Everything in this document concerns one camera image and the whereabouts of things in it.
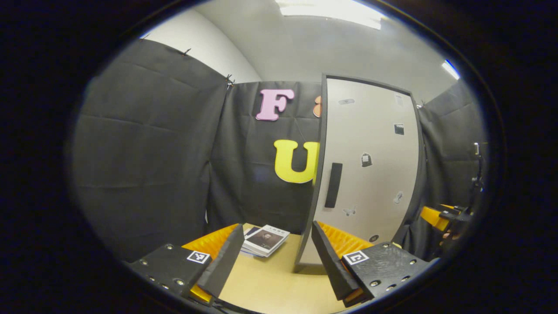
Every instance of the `magazine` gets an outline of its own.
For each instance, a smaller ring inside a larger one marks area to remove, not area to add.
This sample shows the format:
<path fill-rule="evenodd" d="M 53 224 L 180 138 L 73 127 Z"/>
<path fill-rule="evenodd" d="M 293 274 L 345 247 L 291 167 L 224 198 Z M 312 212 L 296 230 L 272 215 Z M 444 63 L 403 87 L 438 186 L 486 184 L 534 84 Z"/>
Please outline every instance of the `magazine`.
<path fill-rule="evenodd" d="M 270 256 L 285 242 L 290 233 L 270 225 L 265 225 L 261 229 L 255 228 L 246 233 L 242 251 L 261 257 Z"/>

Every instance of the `black fabric backdrop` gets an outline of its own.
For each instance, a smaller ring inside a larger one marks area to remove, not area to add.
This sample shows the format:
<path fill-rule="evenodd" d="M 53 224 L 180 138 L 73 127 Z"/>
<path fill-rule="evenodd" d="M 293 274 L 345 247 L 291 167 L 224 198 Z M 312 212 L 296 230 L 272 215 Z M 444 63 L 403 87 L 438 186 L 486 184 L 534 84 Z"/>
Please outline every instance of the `black fabric backdrop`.
<path fill-rule="evenodd" d="M 461 80 L 419 108 L 418 117 L 426 150 L 426 186 L 412 222 L 398 232 L 395 241 L 417 257 L 431 260 L 441 253 L 442 233 L 420 217 L 422 206 L 472 205 L 475 210 L 478 195 L 471 200 L 470 188 L 478 162 L 473 143 L 480 144 L 483 169 L 487 169 L 488 138 L 482 108 Z"/>
<path fill-rule="evenodd" d="M 134 42 L 85 92 L 73 141 L 81 208 L 134 261 L 203 235 L 208 159 L 225 78 L 157 42 Z"/>
<path fill-rule="evenodd" d="M 262 105 L 262 89 L 292 89 L 276 121 L 255 118 Z M 270 224 L 300 234 L 312 199 L 312 182 L 297 184 L 275 173 L 276 140 L 299 145 L 292 168 L 306 168 L 305 142 L 317 142 L 320 120 L 312 113 L 321 84 L 257 82 L 235 84 L 227 92 L 211 154 L 208 201 L 209 231 L 232 223 Z"/>

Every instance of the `yellow letter u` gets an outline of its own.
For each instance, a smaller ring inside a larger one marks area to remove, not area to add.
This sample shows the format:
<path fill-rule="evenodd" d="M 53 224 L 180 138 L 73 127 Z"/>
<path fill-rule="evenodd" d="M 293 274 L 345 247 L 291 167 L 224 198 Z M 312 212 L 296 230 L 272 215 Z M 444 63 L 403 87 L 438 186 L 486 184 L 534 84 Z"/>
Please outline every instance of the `yellow letter u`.
<path fill-rule="evenodd" d="M 308 152 L 306 158 L 306 169 L 303 172 L 292 170 L 292 153 L 299 146 L 295 141 L 277 140 L 273 143 L 277 148 L 275 155 L 275 173 L 279 178 L 291 183 L 305 183 L 316 175 L 316 163 L 318 157 L 319 143 L 306 142 L 304 148 Z"/>

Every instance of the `white door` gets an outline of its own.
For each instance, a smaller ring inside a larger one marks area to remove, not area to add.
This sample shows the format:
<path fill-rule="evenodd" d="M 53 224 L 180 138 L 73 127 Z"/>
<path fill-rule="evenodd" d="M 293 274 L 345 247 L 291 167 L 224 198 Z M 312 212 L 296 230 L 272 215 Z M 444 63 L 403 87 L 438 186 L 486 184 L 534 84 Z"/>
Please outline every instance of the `white door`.
<path fill-rule="evenodd" d="M 367 241 L 391 241 L 409 207 L 419 165 L 411 97 L 351 80 L 326 81 L 325 156 L 313 220 Z M 343 166 L 335 206 L 327 208 L 332 163 Z M 321 264 L 310 235 L 300 263 Z"/>

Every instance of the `door frame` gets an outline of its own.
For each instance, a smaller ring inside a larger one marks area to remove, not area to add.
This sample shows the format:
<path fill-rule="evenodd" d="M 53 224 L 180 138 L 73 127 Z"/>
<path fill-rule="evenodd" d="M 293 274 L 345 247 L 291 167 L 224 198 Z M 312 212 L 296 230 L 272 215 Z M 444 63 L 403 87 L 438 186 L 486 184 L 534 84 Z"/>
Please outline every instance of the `door frame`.
<path fill-rule="evenodd" d="M 413 98 L 413 94 L 410 91 L 405 89 L 395 87 L 389 84 L 381 83 L 375 80 L 363 79 L 358 77 L 347 77 L 342 75 L 336 74 L 328 74 L 322 73 L 321 76 L 321 115 L 320 115 L 320 129 L 318 132 L 318 138 L 320 143 L 320 151 L 318 153 L 318 164 L 317 164 L 317 173 L 316 173 L 316 183 L 314 185 L 314 192 L 312 194 L 312 203 L 310 205 L 310 210 L 308 211 L 308 217 L 306 221 L 306 226 L 302 232 L 302 240 L 299 245 L 299 250 L 296 253 L 295 259 L 295 272 L 299 272 L 303 266 L 315 266 L 315 264 L 307 264 L 301 263 L 300 258 L 302 257 L 302 253 L 306 248 L 306 242 L 308 241 L 308 237 L 310 236 L 310 230 L 312 227 L 312 222 L 314 218 L 314 214 L 316 213 L 316 206 L 318 205 L 318 195 L 320 193 L 320 185 L 321 185 L 321 175 L 324 171 L 324 158 L 325 158 L 325 143 L 326 143 L 326 136 L 327 136 L 327 124 L 328 124 L 328 79 L 339 79 L 339 80 L 347 80 L 350 82 L 356 83 L 363 83 L 373 86 L 378 86 L 381 88 L 389 89 L 394 92 L 398 92 L 404 95 L 411 97 L 411 102 L 413 104 L 413 109 L 415 110 L 415 119 L 417 121 L 417 128 L 418 128 L 418 166 L 417 166 L 417 174 L 415 177 L 415 186 L 413 188 L 413 194 L 411 196 L 411 200 L 409 203 L 409 207 L 403 220 L 401 221 L 401 225 L 399 226 L 397 232 L 395 233 L 394 239 L 402 238 L 405 233 L 404 231 L 407 229 L 408 224 L 411 223 L 414 218 L 416 218 L 416 213 L 418 212 L 418 208 L 420 205 L 420 198 L 423 194 L 426 185 L 426 164 L 425 164 L 425 147 L 424 141 L 422 139 L 422 127 L 419 120 L 419 111 L 416 106 L 415 99 Z"/>

